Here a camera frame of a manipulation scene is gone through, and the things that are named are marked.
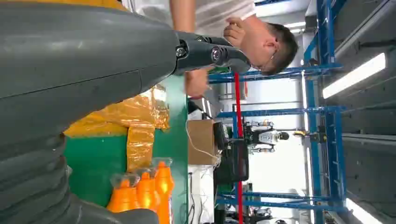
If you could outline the person's right hand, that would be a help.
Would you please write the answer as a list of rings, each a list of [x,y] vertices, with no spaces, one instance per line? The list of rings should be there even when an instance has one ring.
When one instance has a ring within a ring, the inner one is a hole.
[[[246,36],[244,21],[238,17],[230,17],[228,25],[224,28],[223,37],[234,47],[241,48]]]

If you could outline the person's left hand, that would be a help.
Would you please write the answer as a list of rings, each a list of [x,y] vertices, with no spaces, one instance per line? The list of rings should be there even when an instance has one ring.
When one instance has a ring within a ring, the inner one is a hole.
[[[202,97],[210,88],[208,85],[208,72],[213,67],[187,71],[184,73],[184,90],[187,96]]]

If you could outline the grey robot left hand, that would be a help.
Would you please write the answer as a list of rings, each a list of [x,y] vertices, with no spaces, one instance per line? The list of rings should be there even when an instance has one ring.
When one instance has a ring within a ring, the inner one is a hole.
[[[175,31],[119,2],[0,3],[0,221],[3,224],[156,224],[70,192],[66,130],[173,74],[208,66],[250,69],[221,38]]]

